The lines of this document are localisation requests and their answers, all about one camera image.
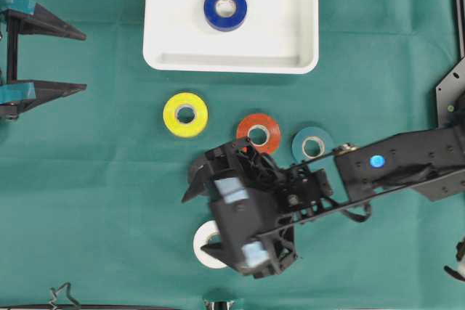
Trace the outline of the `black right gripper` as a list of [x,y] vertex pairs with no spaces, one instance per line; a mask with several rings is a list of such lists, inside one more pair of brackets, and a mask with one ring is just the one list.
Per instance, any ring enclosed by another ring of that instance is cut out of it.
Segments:
[[333,194],[323,169],[280,169],[242,139],[209,150],[207,164],[192,165],[186,203],[209,197],[220,241],[201,250],[235,271],[255,278],[281,274],[297,258],[293,216],[322,209]]

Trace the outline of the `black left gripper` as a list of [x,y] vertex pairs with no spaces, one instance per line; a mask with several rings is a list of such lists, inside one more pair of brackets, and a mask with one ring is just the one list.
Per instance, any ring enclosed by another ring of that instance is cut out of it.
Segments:
[[34,0],[1,0],[1,22],[7,28],[7,74],[1,85],[1,117],[16,121],[19,114],[55,99],[85,91],[86,84],[17,81],[19,35],[44,35],[85,41],[86,35]]

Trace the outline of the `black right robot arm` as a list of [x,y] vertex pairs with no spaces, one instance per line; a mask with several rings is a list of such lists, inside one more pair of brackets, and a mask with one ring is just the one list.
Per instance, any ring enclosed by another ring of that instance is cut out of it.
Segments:
[[225,143],[193,164],[183,200],[204,195],[219,242],[201,250],[242,275],[282,273],[297,258],[294,227],[332,213],[364,222],[371,201],[413,189],[431,201],[464,190],[464,124],[397,134],[356,148],[343,144],[328,154],[347,199],[340,203],[324,169],[306,160],[281,168],[247,137]]

